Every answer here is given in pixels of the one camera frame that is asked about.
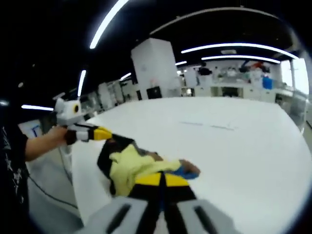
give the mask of yellow shirt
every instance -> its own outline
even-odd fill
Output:
[[[116,195],[127,196],[135,185],[136,179],[159,171],[176,171],[179,160],[154,161],[151,156],[141,156],[133,145],[129,145],[121,153],[113,153],[109,157],[113,163],[110,177],[114,182]]]

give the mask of person's arm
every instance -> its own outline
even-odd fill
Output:
[[[64,136],[67,132],[66,128],[54,127],[47,134],[37,138],[28,139],[26,142],[25,156],[26,161],[32,161],[40,157],[44,153],[59,147],[66,143]]]

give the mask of white table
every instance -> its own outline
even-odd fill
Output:
[[[312,184],[311,154],[276,104],[226,97],[178,97],[126,103],[89,122],[134,138],[169,159],[202,170],[190,185],[230,215],[244,234],[282,233]],[[84,223],[110,202],[96,162],[104,142],[77,142],[72,170]]]

